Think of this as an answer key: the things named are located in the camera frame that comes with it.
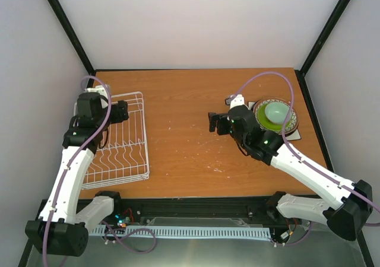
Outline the lime green plate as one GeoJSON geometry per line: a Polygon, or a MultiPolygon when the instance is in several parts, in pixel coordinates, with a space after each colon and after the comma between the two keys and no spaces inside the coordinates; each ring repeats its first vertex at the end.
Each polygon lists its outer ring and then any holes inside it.
{"type": "Polygon", "coordinates": [[[256,107],[256,116],[258,118],[258,122],[266,129],[272,130],[272,131],[279,131],[282,127],[281,125],[277,125],[274,123],[271,123],[265,116],[264,109],[268,103],[262,103],[260,106],[256,107]]]}

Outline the white wire dish rack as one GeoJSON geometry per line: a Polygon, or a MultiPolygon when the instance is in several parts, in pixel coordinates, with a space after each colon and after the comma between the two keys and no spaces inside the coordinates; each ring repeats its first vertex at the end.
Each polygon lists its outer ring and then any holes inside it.
{"type": "Polygon", "coordinates": [[[150,176],[143,94],[139,91],[112,96],[125,101],[129,119],[109,126],[84,176],[83,190],[147,180],[150,176]]]}

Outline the pale green ceramic bowl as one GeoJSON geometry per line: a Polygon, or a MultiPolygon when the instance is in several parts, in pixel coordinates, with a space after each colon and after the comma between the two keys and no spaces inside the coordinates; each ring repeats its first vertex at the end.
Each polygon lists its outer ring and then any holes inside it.
{"type": "Polygon", "coordinates": [[[281,125],[286,120],[289,106],[279,101],[270,102],[266,105],[264,112],[266,118],[274,124],[281,125]]]}

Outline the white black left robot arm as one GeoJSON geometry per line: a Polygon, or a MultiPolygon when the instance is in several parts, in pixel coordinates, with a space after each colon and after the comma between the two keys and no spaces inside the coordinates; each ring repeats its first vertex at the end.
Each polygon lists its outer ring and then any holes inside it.
{"type": "Polygon", "coordinates": [[[114,191],[96,193],[81,211],[77,211],[77,205],[84,176],[96,151],[108,140],[109,125],[127,119],[127,103],[112,104],[108,90],[102,86],[86,89],[78,96],[50,196],[37,219],[28,221],[25,228],[28,239],[43,256],[79,257],[90,232],[101,221],[117,221],[123,216],[121,196],[114,191]]]}

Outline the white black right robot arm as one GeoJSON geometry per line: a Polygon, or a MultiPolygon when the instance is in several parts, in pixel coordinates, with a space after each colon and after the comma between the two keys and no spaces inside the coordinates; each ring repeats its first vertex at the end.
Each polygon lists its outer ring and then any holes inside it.
{"type": "Polygon", "coordinates": [[[287,173],[319,196],[276,192],[267,203],[272,218],[281,215],[313,221],[326,225],[342,239],[357,239],[373,211],[369,183],[345,179],[303,155],[279,134],[261,129],[244,104],[227,113],[209,112],[208,120],[210,132],[230,135],[243,155],[287,173]]]}

